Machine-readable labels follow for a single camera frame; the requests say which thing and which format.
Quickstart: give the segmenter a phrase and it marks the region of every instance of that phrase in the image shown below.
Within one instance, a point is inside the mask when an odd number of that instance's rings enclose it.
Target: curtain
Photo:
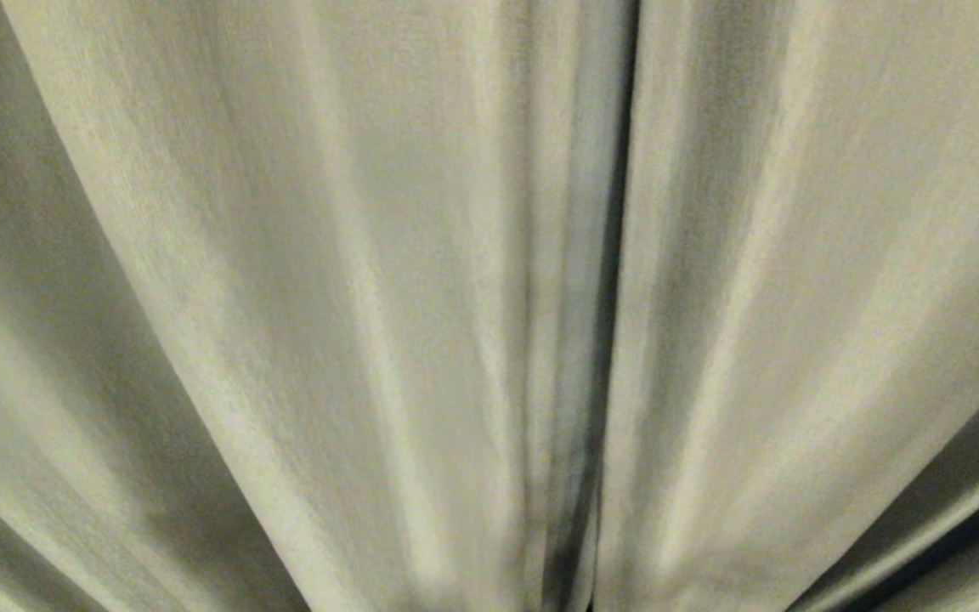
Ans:
[[[974,524],[979,1],[0,3],[0,611],[979,609]]]

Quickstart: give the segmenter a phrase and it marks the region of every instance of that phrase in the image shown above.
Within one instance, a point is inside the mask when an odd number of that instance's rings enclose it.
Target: curtain fold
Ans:
[[[3,611],[843,609],[978,510],[976,1],[0,4]]]

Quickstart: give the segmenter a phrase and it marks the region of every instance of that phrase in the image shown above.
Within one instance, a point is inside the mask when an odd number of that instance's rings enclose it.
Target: fabric texture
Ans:
[[[979,1],[1,1],[0,611],[844,609],[978,510]]]

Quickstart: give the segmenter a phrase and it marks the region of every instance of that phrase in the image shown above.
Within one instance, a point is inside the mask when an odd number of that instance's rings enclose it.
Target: white curtain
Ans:
[[[846,609],[978,510],[979,0],[0,4],[1,611]]]

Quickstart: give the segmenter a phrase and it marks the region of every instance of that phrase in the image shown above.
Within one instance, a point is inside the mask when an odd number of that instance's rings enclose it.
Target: drape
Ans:
[[[978,512],[979,1],[0,3],[3,611],[979,609]]]

